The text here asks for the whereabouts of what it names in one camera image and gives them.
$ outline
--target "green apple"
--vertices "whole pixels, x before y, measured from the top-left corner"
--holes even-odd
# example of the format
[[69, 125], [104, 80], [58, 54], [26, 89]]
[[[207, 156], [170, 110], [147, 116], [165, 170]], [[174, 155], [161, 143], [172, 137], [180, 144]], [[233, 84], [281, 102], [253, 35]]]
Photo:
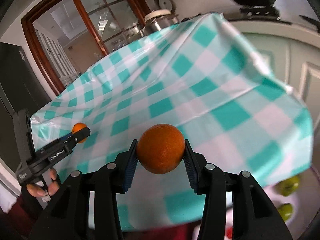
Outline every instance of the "green apple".
[[277, 209], [284, 222], [286, 222], [293, 214], [293, 207], [290, 203], [282, 204]]
[[293, 176], [289, 179], [283, 180], [276, 185], [276, 190], [282, 196], [289, 196], [293, 192], [295, 192], [300, 185], [299, 176]]

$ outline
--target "glass door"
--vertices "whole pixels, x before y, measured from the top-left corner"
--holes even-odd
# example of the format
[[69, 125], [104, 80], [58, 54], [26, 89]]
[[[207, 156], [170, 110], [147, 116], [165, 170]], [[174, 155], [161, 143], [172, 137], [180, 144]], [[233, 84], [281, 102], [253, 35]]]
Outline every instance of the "glass door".
[[73, 0], [62, 0], [34, 23], [43, 51], [64, 87], [103, 58]]
[[126, 0], [81, 0], [108, 53], [129, 43], [140, 30], [139, 22]]

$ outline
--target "red cloth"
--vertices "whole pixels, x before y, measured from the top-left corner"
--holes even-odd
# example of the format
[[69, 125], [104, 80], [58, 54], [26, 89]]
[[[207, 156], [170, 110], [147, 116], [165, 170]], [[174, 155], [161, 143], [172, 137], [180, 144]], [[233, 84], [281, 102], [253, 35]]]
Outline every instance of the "red cloth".
[[[25, 237], [31, 232], [33, 224], [36, 222], [24, 209], [23, 199], [20, 196], [17, 202], [8, 212], [8, 219], [14, 229]], [[175, 226], [171, 228], [158, 228], [146, 232], [126, 233], [125, 240], [191, 240], [195, 226], [199, 225], [200, 221]]]
[[8, 219], [14, 229], [25, 237], [28, 237], [35, 220], [23, 209], [23, 200], [20, 196], [17, 202], [12, 206], [8, 212]]

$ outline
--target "black refrigerator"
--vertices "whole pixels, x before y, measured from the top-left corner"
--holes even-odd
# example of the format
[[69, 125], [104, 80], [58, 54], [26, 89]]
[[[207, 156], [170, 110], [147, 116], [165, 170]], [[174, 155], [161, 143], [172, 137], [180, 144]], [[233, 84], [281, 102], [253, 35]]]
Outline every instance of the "black refrigerator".
[[26, 108], [32, 115], [50, 101], [22, 47], [0, 42], [0, 158], [13, 172], [20, 163], [13, 113]]

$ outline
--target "stainless steel pot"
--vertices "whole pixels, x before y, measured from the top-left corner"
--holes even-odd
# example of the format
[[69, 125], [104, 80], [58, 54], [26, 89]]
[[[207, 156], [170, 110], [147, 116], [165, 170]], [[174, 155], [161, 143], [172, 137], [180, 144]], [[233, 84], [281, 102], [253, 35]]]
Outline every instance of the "stainless steel pot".
[[146, 25], [141, 30], [141, 34], [142, 36], [148, 36], [151, 33], [157, 32], [159, 30], [162, 30], [171, 25], [175, 25], [177, 23], [179, 23], [179, 20], [175, 14], [168, 14], [168, 15], [155, 17], [155, 18], [149, 19], [146, 22]]
[[124, 35], [126, 36], [128, 43], [140, 39], [142, 37], [140, 25], [134, 26], [131, 29], [125, 31]]

